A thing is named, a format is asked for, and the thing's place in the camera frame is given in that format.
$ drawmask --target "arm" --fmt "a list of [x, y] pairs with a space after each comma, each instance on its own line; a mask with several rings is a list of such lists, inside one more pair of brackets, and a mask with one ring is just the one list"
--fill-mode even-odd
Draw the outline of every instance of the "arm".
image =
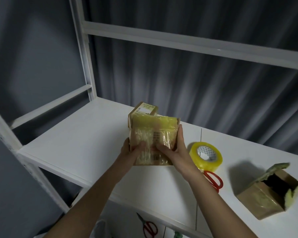
[[142, 142], [130, 153], [129, 139], [126, 139], [113, 165], [44, 238], [88, 238], [115, 185], [131, 169], [145, 147]]
[[179, 127], [177, 145], [176, 151], [161, 144], [157, 148], [170, 158], [175, 168], [188, 181], [213, 237], [257, 238], [193, 163], [184, 144], [182, 125]]

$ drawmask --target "horizontal shelf rail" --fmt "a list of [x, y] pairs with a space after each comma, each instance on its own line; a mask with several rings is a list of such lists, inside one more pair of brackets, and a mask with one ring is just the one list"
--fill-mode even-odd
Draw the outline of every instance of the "horizontal shelf rail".
[[34, 118], [46, 113], [47, 111], [49, 111], [49, 110], [55, 108], [56, 106], [66, 102], [67, 100], [70, 100], [70, 99], [74, 98], [75, 96], [79, 95], [80, 93], [82, 93], [82, 92], [84, 92], [84, 91], [86, 91], [90, 88], [91, 88], [91, 85], [86, 84], [83, 87], [80, 87], [80, 88], [78, 88], [78, 89], [76, 89], [76, 90], [74, 90], [74, 91], [72, 91], [68, 94], [65, 94], [64, 96], [62, 96], [62, 97], [60, 97], [56, 100], [53, 100], [52, 102], [49, 102], [49, 103], [47, 103], [47, 104], [45, 104], [45, 105], [43, 105], [43, 106], [41, 106], [41, 107], [27, 113], [27, 114], [17, 118], [16, 120], [12, 121], [12, 123], [10, 125], [10, 128], [14, 129], [16, 127], [19, 127], [20, 125], [22, 125], [22, 124], [24, 124], [24, 123], [26, 123], [26, 122], [34, 119]]
[[298, 69], [298, 52], [83, 21], [86, 34]]

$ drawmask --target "yellow tape roll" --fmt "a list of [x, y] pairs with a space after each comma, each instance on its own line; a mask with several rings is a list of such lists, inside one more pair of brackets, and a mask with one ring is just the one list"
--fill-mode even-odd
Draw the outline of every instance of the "yellow tape roll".
[[[199, 153], [207, 155], [209, 159], [204, 160]], [[191, 147], [190, 156], [199, 169], [211, 172], [214, 172], [223, 162], [222, 155], [218, 149], [206, 142], [195, 142]]]

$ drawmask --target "red scissors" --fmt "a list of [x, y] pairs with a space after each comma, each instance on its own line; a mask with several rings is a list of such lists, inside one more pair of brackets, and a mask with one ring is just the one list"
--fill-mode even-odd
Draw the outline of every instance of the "red scissors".
[[[223, 180], [218, 175], [208, 170], [204, 170], [203, 174], [210, 181], [211, 185], [215, 188], [216, 192], [218, 193], [220, 189], [223, 187]], [[212, 177], [209, 174], [215, 176], [215, 178], [218, 179], [220, 184], [218, 185], [217, 182], [214, 179], [212, 179]]]
[[145, 221], [138, 213], [137, 215], [143, 224], [145, 238], [154, 238], [158, 234], [157, 226], [151, 221]]

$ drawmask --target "finger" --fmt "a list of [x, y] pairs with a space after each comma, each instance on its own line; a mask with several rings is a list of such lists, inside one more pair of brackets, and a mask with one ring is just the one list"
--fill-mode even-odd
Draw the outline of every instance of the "finger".
[[180, 124], [178, 129], [177, 149], [180, 152], [187, 149], [184, 143], [182, 124]]
[[122, 152], [124, 154], [129, 152], [129, 138], [125, 139], [125, 141], [123, 143], [123, 147], [121, 147], [120, 152]]
[[132, 160], [136, 160], [137, 157], [141, 154], [141, 152], [145, 151], [146, 146], [147, 146], [146, 142], [145, 142], [145, 141], [141, 141], [141, 142], [137, 145], [137, 147], [130, 153], [130, 155], [129, 155], [130, 158], [131, 158]]
[[167, 146], [165, 146], [163, 144], [159, 144], [159, 143], [156, 145], [156, 147], [158, 150], [163, 152], [172, 161], [174, 152], [171, 149], [169, 149]]

